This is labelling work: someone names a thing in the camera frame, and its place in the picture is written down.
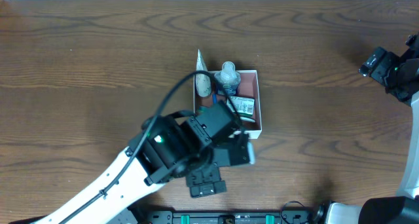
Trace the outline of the green white toothbrush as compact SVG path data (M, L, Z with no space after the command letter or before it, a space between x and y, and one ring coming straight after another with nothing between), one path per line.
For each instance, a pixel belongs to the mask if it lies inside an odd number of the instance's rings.
M204 111L206 111L207 109L208 109L207 107L200 106L200 107L196 110L196 113L197 113L198 115L200 115L200 114L202 114ZM256 122L256 120L255 120L255 119L253 119L253 118L251 118L251 117L241 116L240 118L241 118L243 121L246 121L246 122Z

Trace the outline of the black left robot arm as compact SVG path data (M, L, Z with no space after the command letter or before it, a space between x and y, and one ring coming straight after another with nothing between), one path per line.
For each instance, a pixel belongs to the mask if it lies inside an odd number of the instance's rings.
M252 164L253 148L225 102L196 115L150 118L94 182L55 212L25 223L108 223L134 202L184 177L193 198L226 191L219 169Z

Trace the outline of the white shampoo tube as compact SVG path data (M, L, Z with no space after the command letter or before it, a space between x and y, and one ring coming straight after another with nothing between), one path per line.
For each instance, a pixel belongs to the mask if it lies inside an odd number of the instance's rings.
M208 71L200 50L198 50L198 54L197 54L196 70L205 71L205 72ZM210 78L207 75L203 75L203 74L195 75L195 87L196 87L196 92L200 97L202 98L208 97L212 91Z

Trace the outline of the green white soap box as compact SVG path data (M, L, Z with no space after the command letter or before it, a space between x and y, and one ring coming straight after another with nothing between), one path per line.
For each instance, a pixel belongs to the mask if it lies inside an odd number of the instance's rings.
M234 113L236 109L237 112L246 117L252 117L254 113L255 100L253 98L244 98L239 96L231 96L230 101L226 101L227 106Z

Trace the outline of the blue disposable razor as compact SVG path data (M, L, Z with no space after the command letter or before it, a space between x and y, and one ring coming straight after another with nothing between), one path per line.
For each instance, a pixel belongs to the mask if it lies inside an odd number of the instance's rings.
M216 104L217 103L217 95L216 95L216 93L213 93L212 94L212 100L213 100L213 104Z

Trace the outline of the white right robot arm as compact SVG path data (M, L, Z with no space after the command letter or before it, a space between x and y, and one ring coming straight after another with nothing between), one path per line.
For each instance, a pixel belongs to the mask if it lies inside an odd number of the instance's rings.
M382 47L359 68L412 110L412 130L403 177L394 196L371 198L362 206L329 201L311 214L310 223L418 224L418 34L409 35L400 56Z

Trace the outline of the clear bottle white cap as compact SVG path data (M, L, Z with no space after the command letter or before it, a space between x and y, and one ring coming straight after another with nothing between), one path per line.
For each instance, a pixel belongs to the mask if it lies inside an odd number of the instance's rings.
M236 71L233 62L224 62L221 70L216 72L214 77L220 82L228 95L236 95L241 83L241 76Z

